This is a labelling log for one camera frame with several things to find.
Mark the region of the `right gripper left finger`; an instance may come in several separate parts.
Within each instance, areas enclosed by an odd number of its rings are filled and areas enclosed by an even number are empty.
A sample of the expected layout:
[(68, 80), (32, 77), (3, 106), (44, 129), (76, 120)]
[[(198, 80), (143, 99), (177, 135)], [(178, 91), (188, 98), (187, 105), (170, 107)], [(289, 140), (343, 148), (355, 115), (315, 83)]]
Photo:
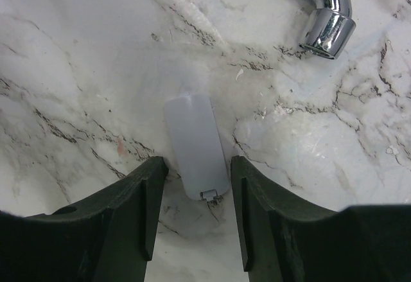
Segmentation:
[(2, 281), (143, 281), (168, 168), (151, 157), (50, 215), (1, 213)]

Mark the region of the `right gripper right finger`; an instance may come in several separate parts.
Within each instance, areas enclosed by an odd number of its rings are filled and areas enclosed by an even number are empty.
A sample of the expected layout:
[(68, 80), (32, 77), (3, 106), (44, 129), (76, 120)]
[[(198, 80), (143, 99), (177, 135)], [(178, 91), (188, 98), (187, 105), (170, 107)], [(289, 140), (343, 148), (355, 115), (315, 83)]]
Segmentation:
[(332, 211), (265, 177), (241, 156), (231, 182), (251, 281), (409, 281), (410, 206)]

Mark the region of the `white battery cover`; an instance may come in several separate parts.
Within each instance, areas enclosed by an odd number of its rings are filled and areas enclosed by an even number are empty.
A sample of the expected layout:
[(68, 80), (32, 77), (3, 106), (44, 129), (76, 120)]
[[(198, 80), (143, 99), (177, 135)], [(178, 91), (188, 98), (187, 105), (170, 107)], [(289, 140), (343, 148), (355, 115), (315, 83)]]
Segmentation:
[(231, 183), (210, 98), (181, 96), (164, 112), (186, 195), (210, 202), (226, 193)]

